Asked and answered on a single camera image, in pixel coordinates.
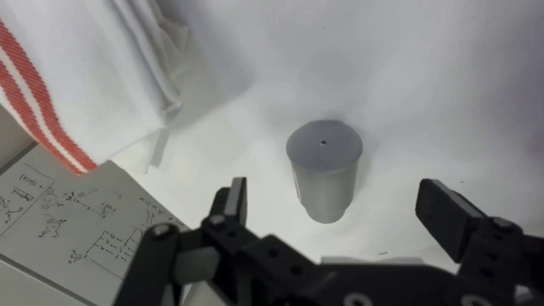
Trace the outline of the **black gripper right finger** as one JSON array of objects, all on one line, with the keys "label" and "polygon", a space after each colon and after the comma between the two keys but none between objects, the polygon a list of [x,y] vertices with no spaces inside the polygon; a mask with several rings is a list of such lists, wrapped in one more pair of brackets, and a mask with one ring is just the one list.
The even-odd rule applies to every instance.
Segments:
[{"label": "black gripper right finger", "polygon": [[422,179],[415,215],[441,249],[461,264],[465,251],[487,215],[437,179]]}]

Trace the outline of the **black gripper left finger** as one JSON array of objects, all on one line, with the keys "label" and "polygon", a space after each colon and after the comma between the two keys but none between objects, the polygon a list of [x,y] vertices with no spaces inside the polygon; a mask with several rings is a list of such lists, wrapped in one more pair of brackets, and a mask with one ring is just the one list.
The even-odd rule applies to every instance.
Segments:
[{"label": "black gripper left finger", "polygon": [[213,201],[208,223],[213,230],[239,239],[247,225],[247,179],[235,177],[230,188],[222,188]]}]

